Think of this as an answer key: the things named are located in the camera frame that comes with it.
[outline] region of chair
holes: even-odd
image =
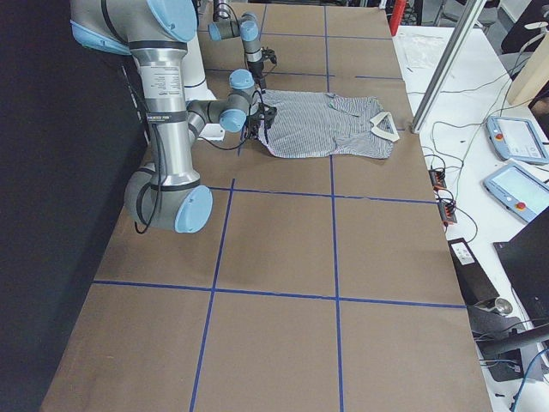
[[[438,26],[442,19],[457,22],[463,14],[465,0],[443,0],[435,17],[434,24]],[[482,26],[482,31],[488,33],[490,26],[498,21],[499,0],[486,2],[485,7],[480,12],[478,23]]]

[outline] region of blue and white device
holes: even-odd
[[[531,222],[549,206],[549,187],[518,165],[507,165],[484,180],[486,189],[510,211]]]
[[[486,127],[498,155],[505,161],[515,159],[534,165],[549,164],[549,155],[531,121],[490,116]]]

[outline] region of device screen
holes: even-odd
[[[514,167],[510,167],[492,181],[519,202],[524,202],[536,215],[549,206],[549,191],[545,191],[537,182]]]
[[[541,158],[542,154],[526,122],[520,120],[498,119],[499,129],[511,155]]]

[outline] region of brown table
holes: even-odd
[[[208,225],[121,214],[43,410],[491,410],[384,12],[233,6],[276,50],[270,88],[376,95],[401,140],[386,161],[198,142]],[[200,30],[224,96],[240,40]]]

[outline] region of black wall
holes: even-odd
[[[69,0],[2,6],[0,410],[34,411],[145,143],[131,59],[80,47]]]

